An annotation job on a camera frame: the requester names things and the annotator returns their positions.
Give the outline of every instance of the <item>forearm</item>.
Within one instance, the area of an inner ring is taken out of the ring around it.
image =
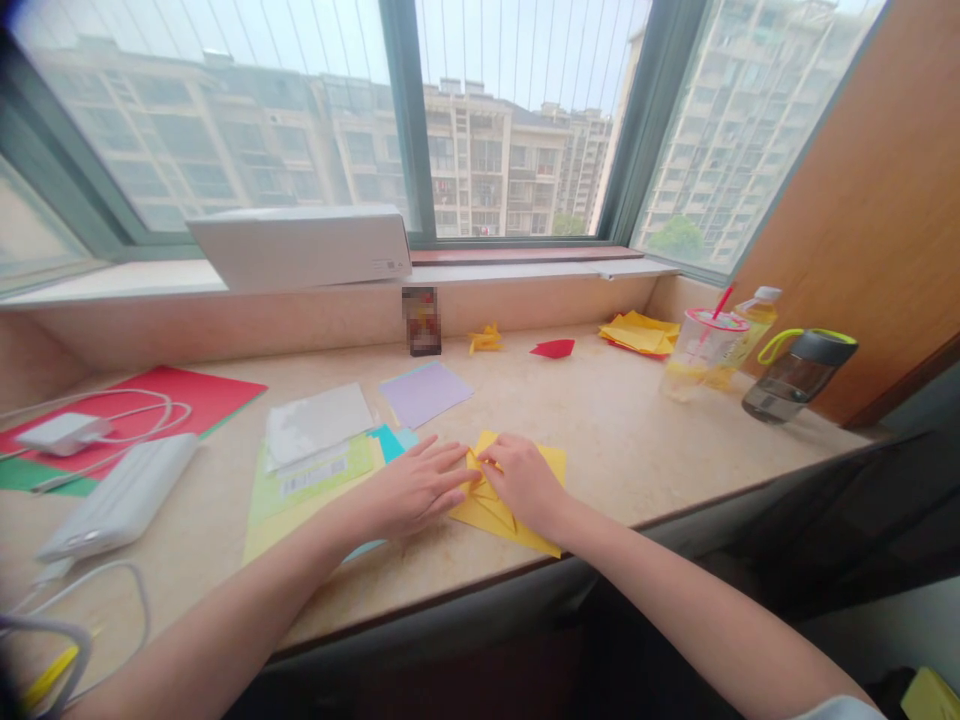
[[[69,717],[221,717],[355,544],[346,524],[318,513],[204,598]]]
[[[601,572],[748,720],[783,720],[838,695],[870,703],[827,656],[722,580],[573,502],[560,544]]]

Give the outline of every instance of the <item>bottle cap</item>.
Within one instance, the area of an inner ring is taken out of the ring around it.
[[[768,285],[762,285],[757,288],[757,291],[753,294],[755,298],[760,300],[767,300],[769,302],[776,302],[780,299],[780,295],[783,293],[783,290],[780,288],[772,288]]]
[[[804,360],[839,367],[853,356],[858,347],[857,341],[848,335],[818,328],[804,330],[793,341],[789,352]]]

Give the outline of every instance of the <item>person's left hand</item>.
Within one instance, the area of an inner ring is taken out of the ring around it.
[[[434,445],[433,435],[327,506],[359,534],[360,544],[419,532],[464,501],[459,485],[480,472],[453,467],[461,443]]]

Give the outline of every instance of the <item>purple paper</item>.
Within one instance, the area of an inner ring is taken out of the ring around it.
[[[473,396],[473,388],[439,362],[381,383],[401,425],[418,428]]]

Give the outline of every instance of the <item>plastic cup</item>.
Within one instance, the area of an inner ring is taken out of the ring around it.
[[[680,337],[660,381],[660,392],[678,402],[687,402],[707,372],[720,360],[750,323],[730,313],[697,308],[684,313]]]

